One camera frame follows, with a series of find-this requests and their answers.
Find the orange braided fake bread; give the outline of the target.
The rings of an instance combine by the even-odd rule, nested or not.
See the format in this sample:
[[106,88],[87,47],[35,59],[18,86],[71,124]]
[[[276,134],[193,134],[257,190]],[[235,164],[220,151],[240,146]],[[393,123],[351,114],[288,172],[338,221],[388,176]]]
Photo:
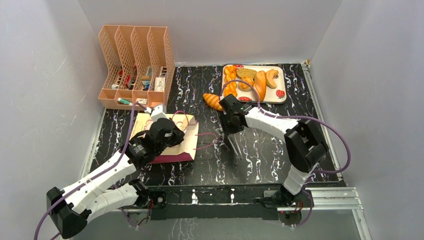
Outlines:
[[228,65],[226,66],[224,70],[224,83],[227,84],[226,87],[223,89],[223,95],[226,97],[230,94],[232,94],[234,97],[238,96],[237,93],[237,82],[231,82],[237,78],[236,76],[236,66],[235,65]]

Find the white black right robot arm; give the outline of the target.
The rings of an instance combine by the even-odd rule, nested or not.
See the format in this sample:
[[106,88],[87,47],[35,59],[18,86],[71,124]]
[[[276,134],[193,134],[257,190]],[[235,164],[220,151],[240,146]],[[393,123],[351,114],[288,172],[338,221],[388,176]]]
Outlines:
[[290,119],[243,103],[232,94],[219,97],[218,103],[223,109],[219,120],[225,134],[253,128],[273,135],[286,145],[290,169],[282,186],[276,193],[265,193],[253,202],[267,208],[295,207],[302,199],[308,178],[329,151],[319,127],[310,119]]

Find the strawberry print metal tray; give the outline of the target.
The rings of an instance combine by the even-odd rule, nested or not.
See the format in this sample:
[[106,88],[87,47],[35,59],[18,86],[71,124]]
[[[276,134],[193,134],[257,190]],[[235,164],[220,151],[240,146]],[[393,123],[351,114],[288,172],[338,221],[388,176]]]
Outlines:
[[[246,69],[252,69],[257,72],[259,71],[265,71],[267,72],[270,69],[278,70],[279,74],[274,78],[275,83],[277,87],[275,89],[272,89],[266,85],[266,95],[263,103],[266,104],[282,104],[287,99],[287,89],[286,89],[286,82],[284,80],[284,71],[281,67],[278,66],[264,66],[264,65],[243,65],[243,64],[228,64],[223,67],[223,77],[222,77],[222,84],[225,84],[225,75],[224,75],[224,68],[229,65],[234,65],[236,68],[246,68]],[[253,93],[253,90],[250,91],[242,91],[239,89],[238,84],[239,80],[241,78],[238,78],[236,76],[236,92],[237,92],[237,99],[244,102],[249,102],[256,99],[255,93]]]

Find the silver metal tongs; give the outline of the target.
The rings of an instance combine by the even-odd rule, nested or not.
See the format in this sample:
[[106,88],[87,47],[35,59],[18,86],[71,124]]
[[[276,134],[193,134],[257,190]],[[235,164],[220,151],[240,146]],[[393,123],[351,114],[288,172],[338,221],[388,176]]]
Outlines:
[[243,159],[242,150],[240,147],[240,135],[241,133],[230,133],[226,135],[226,138],[228,139],[229,143],[231,144],[235,155],[237,158],[241,161]]

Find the long golden fake baguette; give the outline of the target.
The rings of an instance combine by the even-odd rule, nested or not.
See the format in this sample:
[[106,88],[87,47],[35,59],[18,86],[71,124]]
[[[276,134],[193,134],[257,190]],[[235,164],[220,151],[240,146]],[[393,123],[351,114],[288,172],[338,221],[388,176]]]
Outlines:
[[267,78],[265,71],[261,70],[255,74],[254,89],[259,96],[259,101],[263,102],[267,92]]

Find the pink paper gift bag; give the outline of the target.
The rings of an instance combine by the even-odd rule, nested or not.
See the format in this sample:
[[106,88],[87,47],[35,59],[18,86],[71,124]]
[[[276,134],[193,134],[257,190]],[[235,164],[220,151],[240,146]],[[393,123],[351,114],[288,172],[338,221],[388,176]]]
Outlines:
[[128,149],[137,157],[147,157],[142,165],[193,161],[198,150],[212,146],[218,136],[200,133],[193,115],[139,113],[130,135]]

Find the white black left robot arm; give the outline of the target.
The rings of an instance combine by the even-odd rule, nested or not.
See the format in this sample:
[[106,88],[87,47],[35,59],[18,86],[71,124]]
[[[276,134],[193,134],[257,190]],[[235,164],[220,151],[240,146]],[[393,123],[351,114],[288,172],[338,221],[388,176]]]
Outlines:
[[110,187],[154,161],[166,148],[179,145],[184,136],[181,123],[161,117],[149,129],[135,134],[95,171],[63,189],[49,190],[48,215],[61,237],[76,236],[90,221],[112,210],[147,206],[150,192],[141,182],[133,180],[113,190]]

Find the tan fake bread roll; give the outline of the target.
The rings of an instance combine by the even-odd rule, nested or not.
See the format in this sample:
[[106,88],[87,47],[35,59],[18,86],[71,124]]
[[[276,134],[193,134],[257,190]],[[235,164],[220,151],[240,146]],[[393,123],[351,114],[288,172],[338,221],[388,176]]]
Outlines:
[[266,85],[270,87],[271,89],[275,89],[277,87],[277,84],[275,82],[275,77],[279,75],[279,71],[276,69],[270,69],[266,73]]

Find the round golden fake bun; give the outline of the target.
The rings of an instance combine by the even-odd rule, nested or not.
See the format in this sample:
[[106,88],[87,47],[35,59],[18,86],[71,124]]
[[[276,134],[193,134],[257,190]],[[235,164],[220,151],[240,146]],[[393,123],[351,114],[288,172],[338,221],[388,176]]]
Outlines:
[[241,79],[241,82],[238,83],[238,88],[242,91],[249,92],[252,90],[251,87],[254,86],[255,82],[251,76],[244,76]]

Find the brown fake bread slice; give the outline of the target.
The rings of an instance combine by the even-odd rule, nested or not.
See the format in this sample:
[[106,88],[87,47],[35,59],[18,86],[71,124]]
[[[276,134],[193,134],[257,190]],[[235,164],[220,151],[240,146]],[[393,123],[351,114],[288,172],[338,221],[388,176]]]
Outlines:
[[254,79],[257,74],[257,71],[254,69],[249,69],[249,68],[237,68],[235,70],[235,73],[236,73],[236,76],[240,79],[244,77],[250,77]]

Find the orange fake croissant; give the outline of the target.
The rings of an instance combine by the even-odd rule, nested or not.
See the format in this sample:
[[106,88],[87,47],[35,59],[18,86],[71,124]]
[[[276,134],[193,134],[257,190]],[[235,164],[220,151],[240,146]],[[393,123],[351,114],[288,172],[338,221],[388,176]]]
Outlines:
[[220,105],[220,96],[212,93],[204,93],[203,99],[205,103],[212,109],[217,110],[219,112],[223,111],[222,106]]

